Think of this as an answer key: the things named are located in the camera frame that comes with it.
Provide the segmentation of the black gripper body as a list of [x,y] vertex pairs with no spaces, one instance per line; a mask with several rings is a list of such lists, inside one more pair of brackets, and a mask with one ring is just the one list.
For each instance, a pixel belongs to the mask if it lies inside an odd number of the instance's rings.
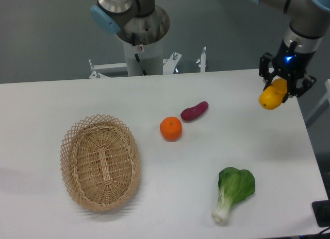
[[285,80],[289,75],[293,80],[303,79],[315,52],[302,53],[298,40],[293,40],[288,46],[283,41],[276,56],[272,59],[275,76]]

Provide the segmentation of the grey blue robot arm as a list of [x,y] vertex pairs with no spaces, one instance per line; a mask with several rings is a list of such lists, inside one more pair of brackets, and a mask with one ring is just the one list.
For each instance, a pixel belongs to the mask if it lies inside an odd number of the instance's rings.
[[[276,76],[285,81],[284,99],[300,97],[316,82],[307,66],[329,28],[329,0],[251,0],[289,15],[289,27],[275,56],[260,58],[266,87]],[[104,32],[123,43],[130,76],[163,73],[162,45],[170,19],[155,0],[97,0],[91,16]]]

